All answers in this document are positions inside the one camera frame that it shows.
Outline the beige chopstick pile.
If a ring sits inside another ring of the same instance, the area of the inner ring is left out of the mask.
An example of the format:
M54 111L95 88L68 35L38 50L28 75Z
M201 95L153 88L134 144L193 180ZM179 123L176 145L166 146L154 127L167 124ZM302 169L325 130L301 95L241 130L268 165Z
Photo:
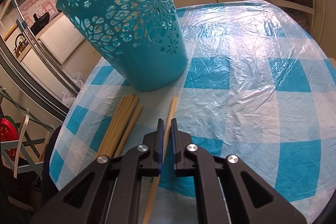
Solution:
M123 111L128 109L128 104L129 104L129 102L132 102L132 101L133 101L133 98L134 98L133 93L130 93L130 94L128 95L128 99L127 99L127 101L125 102L125 104L124 104L122 110L120 111L120 114L118 114L118 116L117 116L117 120L116 120L116 122L115 122L115 124L114 124L114 127L113 127L112 131L110 132L110 135L109 135L109 137L108 137L108 140L105 142L105 144L104 144L104 146L103 146L103 149L102 149L102 152L100 153L100 156L103 155L104 149L105 149L105 147L107 146L107 144L109 143L109 141L113 139L114 134L115 134L115 131L116 131L117 128L118 128L118 124L120 123L120 120L122 120L122 114L123 114Z
M117 120L117 116L118 116L118 114L120 114L120 111L122 110L122 108L123 108L125 102L127 101L127 99L128 99L128 96L124 96L121 99L119 105L117 106L117 109L116 109L116 111L115 111L115 113L113 115L113 118L112 118L112 120L110 122L110 125L108 126L108 129L107 129L107 131L105 133L105 136L104 136L104 138L103 138L103 140L102 140L102 142L100 144L98 152L96 153L95 159L97 159L100 156L100 153L102 152L103 146L104 146L105 142L108 140L110 132L112 131L112 129L114 127L114 124L115 124L115 122Z
M132 131L132 129L133 129L133 127L134 127L134 125L135 125L135 123L136 123L136 121L137 121L137 119L138 119L138 117L139 117L139 115L142 111L142 108L143 107L141 105L137 106L130 122L127 124L126 130L124 131L124 133L123 133L123 135L122 135L122 137L121 137L121 139L120 139L120 141L117 145L117 148L115 149L115 151L113 153L113 158L116 158L116 157L120 156L120 154L121 154L121 152L124 148L124 145L125 145L128 137L129 137L129 135L130 135L130 132Z
M133 101L129 102L128 104L128 109L123 111L122 120L120 120L120 123L118 124L118 128L115 131L113 139L110 140L107 146L105 147L104 155L107 155L108 157L112 157L120 141L121 135L126 127L126 124L128 123L130 116L133 113L133 110L137 104L137 101L138 101L138 98L134 96Z

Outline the blue white checkered tablecloth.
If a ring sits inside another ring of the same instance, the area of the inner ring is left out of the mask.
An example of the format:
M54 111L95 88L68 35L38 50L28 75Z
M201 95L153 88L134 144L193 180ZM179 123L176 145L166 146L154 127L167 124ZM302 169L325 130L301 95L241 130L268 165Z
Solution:
M235 154L313 223L335 191L335 69L313 38L263 1L177 9L189 63L139 92L104 58L60 130L50 176L60 190L96 156L121 98L143 106L122 154L178 98L178 128L211 154ZM169 142L149 223L197 223L194 181L176 177Z

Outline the teal perforated plastic basket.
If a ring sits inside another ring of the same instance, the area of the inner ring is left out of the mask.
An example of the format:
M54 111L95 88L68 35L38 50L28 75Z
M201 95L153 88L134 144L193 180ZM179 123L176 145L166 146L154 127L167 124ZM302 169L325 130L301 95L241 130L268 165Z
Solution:
M139 91L163 88L187 67L173 0L58 0L56 8Z

